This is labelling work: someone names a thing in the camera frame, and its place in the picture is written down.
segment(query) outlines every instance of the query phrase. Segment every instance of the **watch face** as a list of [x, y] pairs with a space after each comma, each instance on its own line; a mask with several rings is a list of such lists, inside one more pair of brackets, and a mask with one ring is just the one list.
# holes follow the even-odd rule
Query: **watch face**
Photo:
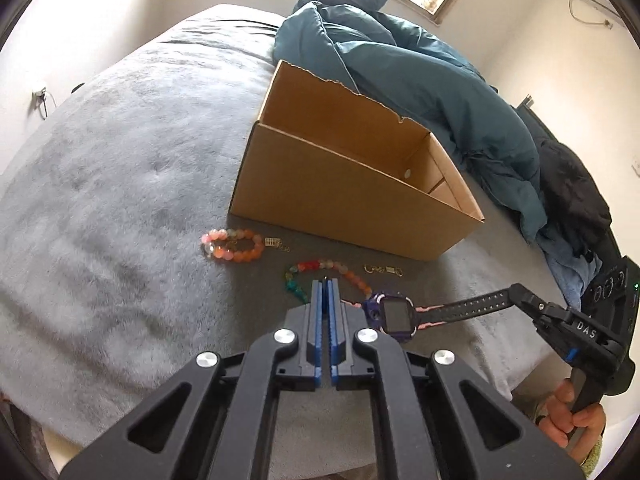
[[385, 332], [393, 334], [397, 332], [411, 333], [414, 327], [409, 315], [410, 305], [405, 298], [383, 298], [380, 302], [385, 313]]

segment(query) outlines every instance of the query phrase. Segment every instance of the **cardboard box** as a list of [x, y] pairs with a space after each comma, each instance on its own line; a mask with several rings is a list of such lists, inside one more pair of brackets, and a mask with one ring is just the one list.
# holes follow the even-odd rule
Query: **cardboard box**
[[280, 62], [249, 137], [230, 212], [417, 260], [484, 220], [420, 124]]

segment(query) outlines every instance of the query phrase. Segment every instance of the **gray blanket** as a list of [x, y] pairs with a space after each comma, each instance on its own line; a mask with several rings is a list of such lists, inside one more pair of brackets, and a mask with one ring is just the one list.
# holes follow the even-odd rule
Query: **gray blanket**
[[[471, 179], [486, 222], [429, 263], [227, 215], [281, 21], [217, 6], [179, 23], [68, 98], [5, 173], [0, 389], [43, 425], [87, 444], [198, 352], [245, 350], [296, 305], [282, 274], [301, 260], [332, 258], [360, 274], [363, 264], [402, 267], [402, 278], [367, 279], [418, 304], [513, 282], [562, 303], [540, 250]], [[281, 237], [291, 252], [209, 262], [200, 235], [223, 226]], [[409, 346], [452, 349], [505, 396], [551, 352], [514, 308], [432, 328]], [[285, 395], [273, 477], [373, 462], [369, 413], [360, 393]]]

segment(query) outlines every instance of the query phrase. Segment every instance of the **hand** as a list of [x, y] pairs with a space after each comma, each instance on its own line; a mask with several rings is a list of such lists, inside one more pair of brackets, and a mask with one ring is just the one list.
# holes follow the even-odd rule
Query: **hand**
[[581, 412], [571, 413], [566, 403], [574, 400], [574, 397], [574, 386], [569, 379], [565, 379], [546, 400], [548, 415], [540, 421], [538, 427], [562, 448], [569, 443], [567, 433], [574, 428], [586, 428], [580, 440], [569, 452], [569, 455], [581, 464], [602, 434], [606, 417], [601, 404], [592, 404]]

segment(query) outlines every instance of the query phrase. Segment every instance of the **gold keychain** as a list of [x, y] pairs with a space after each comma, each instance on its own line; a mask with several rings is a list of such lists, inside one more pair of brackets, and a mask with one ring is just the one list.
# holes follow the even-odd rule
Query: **gold keychain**
[[400, 267], [390, 267], [390, 266], [372, 266], [365, 265], [364, 271], [369, 274], [373, 274], [374, 272], [388, 272], [389, 274], [395, 274], [396, 276], [402, 276], [402, 269]]
[[291, 251], [291, 249], [289, 249], [285, 244], [282, 243], [281, 238], [266, 237], [264, 239], [264, 245], [265, 247], [275, 247], [276, 249], [280, 249], [281, 251], [285, 251], [286, 253], [289, 253]]

